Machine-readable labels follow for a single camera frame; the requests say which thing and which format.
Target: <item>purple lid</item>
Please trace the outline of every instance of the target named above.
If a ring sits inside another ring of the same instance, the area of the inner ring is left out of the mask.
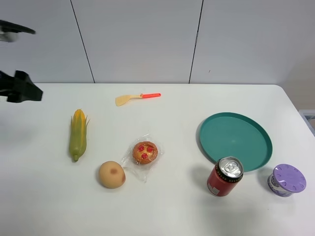
[[[287,164],[277,165],[273,174],[278,184],[286,191],[299,193],[306,187],[304,175],[294,166]]]

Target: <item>table surface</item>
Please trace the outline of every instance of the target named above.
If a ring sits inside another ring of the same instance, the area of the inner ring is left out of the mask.
[[[0,105],[2,236],[273,236],[314,235],[315,138],[275,85],[38,84],[41,102]],[[155,93],[116,107],[123,94]],[[91,119],[87,150],[68,156],[70,117]],[[235,112],[270,135],[267,165],[246,173],[226,197],[210,194],[213,164],[197,143],[205,118]],[[120,162],[130,144],[150,135],[165,153],[142,183],[126,171],[118,189],[96,180],[99,166]],[[302,171],[306,190],[273,194],[267,177],[280,163]]]

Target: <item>spatula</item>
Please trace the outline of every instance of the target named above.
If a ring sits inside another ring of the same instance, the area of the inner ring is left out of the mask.
[[[116,106],[121,106],[128,102],[130,99],[135,99],[135,98],[149,98],[149,97],[160,97],[160,93],[151,93],[151,94],[140,94],[140,95],[123,95],[120,97],[116,97],[115,103]]]

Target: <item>toy pizza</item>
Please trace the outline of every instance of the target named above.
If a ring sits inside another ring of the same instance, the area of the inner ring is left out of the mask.
[[[149,164],[158,156],[158,148],[154,143],[140,142],[134,146],[132,156],[137,163]]]

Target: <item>teal plate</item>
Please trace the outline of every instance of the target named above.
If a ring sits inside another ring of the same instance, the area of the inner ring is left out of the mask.
[[[211,161],[234,156],[244,171],[264,166],[271,158],[272,143],[267,132],[252,119],[236,113],[218,113],[201,125],[200,142]]]

